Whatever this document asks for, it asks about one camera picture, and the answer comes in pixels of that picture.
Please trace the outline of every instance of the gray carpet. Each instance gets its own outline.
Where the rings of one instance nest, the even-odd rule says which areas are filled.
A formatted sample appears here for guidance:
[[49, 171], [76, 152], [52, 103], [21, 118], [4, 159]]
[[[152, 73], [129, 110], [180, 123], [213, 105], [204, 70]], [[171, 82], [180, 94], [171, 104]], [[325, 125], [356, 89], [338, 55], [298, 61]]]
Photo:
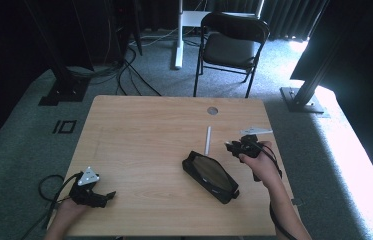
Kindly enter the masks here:
[[[158, 41], [145, 46], [143, 56], [137, 56], [132, 65], [161, 95], [192, 96], [197, 51], [197, 47], [185, 44], [183, 68], [175, 70], [175, 41]], [[301, 53], [292, 50], [287, 41], [268, 42], [250, 97], [260, 98], [266, 105], [292, 190], [295, 198], [302, 201], [298, 208], [301, 218], [313, 238], [373, 239], [373, 219], [370, 215], [373, 207], [360, 209], [362, 203], [356, 197], [361, 198], [361, 195], [353, 191], [352, 181], [348, 183], [344, 174], [347, 169], [342, 169], [340, 164], [348, 159], [341, 159], [336, 154], [342, 149], [331, 147], [332, 142], [338, 141], [360, 146], [334, 95], [329, 91], [320, 91], [319, 101], [326, 109], [322, 115], [291, 113], [282, 100], [280, 87], [299, 84], [290, 81], [289, 77]], [[132, 53], [128, 52], [126, 59], [131, 60], [132, 57]], [[235, 74], [207, 70], [200, 80], [198, 96], [244, 97], [247, 86], [240, 83], [241, 78]], [[0, 239], [21, 239], [45, 213], [49, 204], [39, 196], [40, 180], [52, 174], [65, 176], [93, 98], [101, 94], [120, 94], [116, 79], [95, 78], [83, 102], [61, 102], [58, 106], [38, 106], [55, 80], [51, 71], [43, 73], [31, 84], [0, 130]], [[217, 84], [210, 79], [217, 79]], [[121, 75], [121, 87], [128, 95], [156, 95], [137, 74], [128, 70]], [[55, 132], [58, 121], [66, 121], [68, 125], [76, 121], [73, 132]], [[344, 129], [343, 136], [332, 135], [338, 128]], [[356, 174], [353, 178], [365, 180], [367, 199], [373, 203], [371, 177]], [[51, 179], [44, 185], [43, 192], [51, 198], [60, 186], [60, 180]], [[41, 225], [35, 227], [26, 239], [41, 239], [45, 233]], [[245, 239], [275, 238], [247, 236]]]

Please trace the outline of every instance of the chair leg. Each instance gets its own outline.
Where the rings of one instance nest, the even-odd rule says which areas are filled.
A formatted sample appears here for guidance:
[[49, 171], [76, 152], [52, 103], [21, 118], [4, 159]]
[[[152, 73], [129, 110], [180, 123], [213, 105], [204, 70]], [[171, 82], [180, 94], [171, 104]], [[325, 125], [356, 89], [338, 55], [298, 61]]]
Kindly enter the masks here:
[[246, 77], [245, 77], [245, 80], [242, 81], [242, 83], [246, 83], [246, 80], [248, 80], [250, 73], [251, 73], [251, 70], [246, 71]]
[[196, 64], [195, 86], [193, 87], [193, 97], [196, 97], [196, 91], [198, 90], [199, 68], [201, 66], [202, 66], [201, 51], [199, 51], [199, 54], [198, 54], [198, 63]]
[[204, 60], [202, 60], [202, 57], [200, 57], [199, 61], [201, 62], [201, 73], [199, 75], [203, 75], [204, 74]]
[[248, 98], [248, 97], [249, 97], [249, 92], [251, 91], [252, 82], [254, 81], [254, 76], [255, 76], [255, 70], [256, 70], [256, 69], [257, 69], [257, 68], [255, 67], [255, 68], [252, 70], [251, 79], [249, 79], [248, 90], [246, 91], [245, 98]]

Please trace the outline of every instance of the black cable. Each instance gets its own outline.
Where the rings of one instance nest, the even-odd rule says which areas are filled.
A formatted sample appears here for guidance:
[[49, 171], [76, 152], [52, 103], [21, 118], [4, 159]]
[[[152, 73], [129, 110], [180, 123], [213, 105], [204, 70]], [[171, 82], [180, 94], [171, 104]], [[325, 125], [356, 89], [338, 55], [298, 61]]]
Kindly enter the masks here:
[[294, 236], [292, 236], [288, 231], [286, 231], [286, 229], [284, 229], [280, 225], [279, 220], [277, 220], [276, 214], [274, 214], [274, 210], [271, 207], [271, 202], [270, 202], [270, 217], [271, 217], [271, 220], [273, 221], [274, 225], [276, 226], [276, 228], [279, 229], [279, 231], [283, 235], [285, 235], [285, 237], [287, 237], [289, 240], [296, 240], [296, 238]]
[[[42, 192], [42, 185], [43, 185], [43, 183], [45, 182], [45, 181], [47, 181], [47, 180], [49, 180], [49, 179], [51, 179], [51, 178], [55, 178], [55, 177], [57, 177], [57, 178], [59, 178], [59, 179], [61, 179], [62, 181], [64, 181], [64, 177], [62, 177], [61, 175], [58, 175], [58, 174], [53, 174], [53, 175], [49, 175], [49, 176], [47, 176], [47, 177], [45, 177], [45, 178], [43, 178], [42, 180], [40, 180], [40, 182], [39, 182], [39, 186], [38, 186], [38, 191], [39, 191], [39, 195], [40, 195], [40, 197], [42, 197], [44, 200], [46, 200], [46, 201], [49, 201], [49, 202], [52, 202], [53, 201], [53, 199], [50, 199], [50, 198], [48, 198], [48, 197], [46, 197], [44, 194], [43, 194], [43, 192]], [[27, 238], [27, 236], [28, 235], [30, 235], [30, 233], [31, 233], [31, 231], [33, 231], [33, 229], [34, 228], [36, 228], [37, 227], [37, 225], [39, 225], [39, 223], [40, 222], [42, 222], [43, 221], [43, 219], [45, 219], [45, 217], [46, 217], [46, 215], [47, 215], [48, 213], [47, 212], [45, 212], [45, 213], [43, 213], [38, 219], [37, 219], [37, 221], [24, 233], [24, 235], [20, 238], [20, 240], [24, 240], [24, 239], [26, 239]]]
[[20, 238], [20, 240], [24, 240], [27, 238], [28, 235], [30, 235], [31, 231], [33, 231], [33, 229], [36, 228], [37, 225], [39, 225], [39, 223], [41, 221], [43, 221], [43, 219], [46, 217], [46, 212], [42, 214], [42, 216], [39, 217], [39, 219], [26, 231], [26, 233]]
[[263, 145], [262, 147], [258, 144], [258, 143], [254, 143], [254, 142], [250, 142], [250, 144], [252, 144], [253, 146], [257, 147], [258, 149], [261, 150], [261, 152], [263, 152], [265, 155], [267, 155], [268, 158], [270, 158], [270, 160], [274, 163], [274, 165], [276, 166], [277, 168], [277, 172], [279, 173], [280, 175], [280, 178], [282, 178], [283, 176], [283, 173], [282, 173], [282, 170], [280, 170], [280, 167], [279, 167], [279, 164], [277, 163], [277, 158], [276, 158], [276, 155], [274, 154], [273, 150], [271, 150], [271, 148], [267, 147], [266, 145]]
[[[194, 42], [194, 41], [191, 41], [191, 40], [187, 40], [186, 38], [190, 38], [190, 37], [194, 37], [194, 36], [183, 36], [183, 42], [187, 45], [190, 45], [190, 46], [194, 46], [194, 47], [199, 47], [199, 44]], [[173, 41], [173, 40], [177, 40], [177, 37], [165, 37], [164, 39], [159, 39], [158, 42], [162, 42], [162, 41]]]
[[112, 76], [117, 73], [119, 68], [120, 68], [119, 63], [113, 62], [110, 67], [107, 67], [105, 69], [98, 70], [98, 71], [82, 73], [82, 72], [77, 72], [74, 70], [69, 70], [69, 72], [73, 75], [73, 77], [75, 77], [79, 81], [83, 81], [83, 80], [89, 80], [90, 78], [95, 78], [95, 77]]
[[130, 77], [130, 82], [132, 83], [132, 85], [133, 85], [134, 89], [136, 90], [136, 92], [139, 94], [139, 96], [142, 96], [142, 93], [139, 91], [139, 89], [136, 86], [136, 83], [134, 83], [134, 81], [133, 81], [133, 75], [132, 75], [132, 71], [131, 71], [130, 68], [129, 68], [129, 77]]
[[59, 197], [59, 194], [61, 193], [61, 191], [64, 189], [64, 187], [73, 179], [73, 178], [76, 178], [77, 176], [79, 176], [80, 174], [82, 174], [81, 172], [80, 173], [77, 173], [77, 174], [74, 174], [73, 176], [71, 176], [70, 178], [67, 179], [67, 181], [64, 182], [64, 184], [62, 184], [61, 188], [58, 190], [57, 193], [55, 193], [55, 196], [54, 196], [54, 199], [52, 200], [51, 202], [51, 205], [49, 207], [49, 210], [48, 210], [48, 213], [47, 213], [47, 216], [46, 216], [46, 219], [45, 219], [45, 222], [42, 226], [43, 229], [46, 229], [46, 227], [48, 226], [48, 222], [49, 220], [51, 219], [51, 216], [52, 216], [52, 211], [53, 209], [55, 208], [55, 204], [58, 202], [58, 197]]
[[93, 85], [99, 85], [99, 84], [103, 84], [103, 83], [106, 83], [108, 81], [111, 81], [113, 78], [117, 77], [117, 73], [115, 73], [114, 75], [112, 75], [111, 77], [109, 77], [108, 79], [105, 79], [105, 80], [102, 80], [101, 82], [90, 82], [89, 83], [89, 86], [93, 86]]
[[58, 174], [54, 174], [54, 175], [49, 175], [49, 176], [45, 177], [44, 179], [42, 179], [42, 180], [39, 182], [39, 187], [38, 187], [39, 195], [40, 195], [43, 199], [45, 199], [45, 200], [47, 200], [47, 201], [49, 201], [49, 202], [52, 202], [52, 199], [47, 198], [47, 197], [42, 193], [42, 185], [43, 185], [43, 183], [44, 183], [45, 181], [47, 181], [48, 179], [54, 178], [54, 177], [58, 177], [58, 178], [60, 178], [62, 181], [64, 181], [64, 177], [63, 177], [63, 176], [58, 175]]
[[[134, 60], [136, 59], [136, 51], [133, 50], [131, 47], [128, 46], [128, 49], [132, 52], [133, 54], [133, 58], [132, 60], [130, 61], [127, 61], [127, 60], [124, 60], [124, 65], [125, 67], [120, 71], [120, 74], [118, 75], [118, 78], [117, 78], [117, 82], [118, 82], [118, 86], [117, 86], [117, 89], [115, 91], [115, 94], [117, 95], [117, 92], [118, 92], [118, 89], [120, 88], [121, 91], [123, 91], [124, 95], [127, 95], [126, 91], [124, 91], [122, 85], [121, 85], [121, 76], [122, 74], [124, 73], [124, 71], [128, 68], [129, 70], [129, 73], [131, 73], [130, 71], [133, 70], [133, 72], [139, 77], [139, 79], [146, 84], [146, 86], [148, 86], [152, 91], [154, 91], [158, 96], [161, 96], [161, 94], [155, 89], [153, 88], [141, 75], [140, 73], [131, 65]], [[133, 78], [130, 76], [130, 79], [131, 79], [131, 82], [134, 86], [134, 88], [136, 89], [136, 91], [138, 92], [139, 95], [142, 95], [139, 91], [139, 89], [137, 88], [136, 84], [133, 82]]]
[[110, 20], [110, 10], [109, 10], [109, 7], [107, 6], [107, 1], [104, 1], [104, 5], [105, 5], [105, 10], [106, 10], [106, 13], [107, 13], [107, 22], [108, 22], [108, 49], [106, 51], [106, 54], [105, 54], [105, 58], [104, 58], [104, 64], [107, 60], [107, 57], [108, 57], [108, 54], [109, 54], [109, 51], [111, 49], [111, 40], [112, 40], [112, 26], [111, 26], [111, 20]]

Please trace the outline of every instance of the white pen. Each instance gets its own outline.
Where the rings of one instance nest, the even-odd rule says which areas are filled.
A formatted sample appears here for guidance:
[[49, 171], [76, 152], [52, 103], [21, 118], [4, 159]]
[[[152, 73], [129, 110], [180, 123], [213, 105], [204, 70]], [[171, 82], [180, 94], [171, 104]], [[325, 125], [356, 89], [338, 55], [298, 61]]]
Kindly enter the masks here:
[[208, 126], [207, 129], [207, 141], [205, 142], [205, 156], [208, 156], [208, 152], [210, 151], [210, 141], [211, 141], [211, 126]]

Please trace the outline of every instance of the hand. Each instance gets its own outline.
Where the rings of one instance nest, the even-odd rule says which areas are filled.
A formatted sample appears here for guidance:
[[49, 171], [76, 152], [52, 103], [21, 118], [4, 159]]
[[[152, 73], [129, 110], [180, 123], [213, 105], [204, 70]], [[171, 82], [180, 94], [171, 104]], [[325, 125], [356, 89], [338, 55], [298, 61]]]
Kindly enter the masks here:
[[72, 199], [62, 201], [45, 239], [62, 239], [70, 226], [91, 207], [79, 205]]
[[[260, 143], [271, 148], [271, 142], [261, 141]], [[239, 159], [252, 169], [252, 172], [267, 188], [279, 183], [282, 184], [276, 166], [263, 151], [261, 151], [256, 158], [248, 157], [245, 154], [239, 154]]]

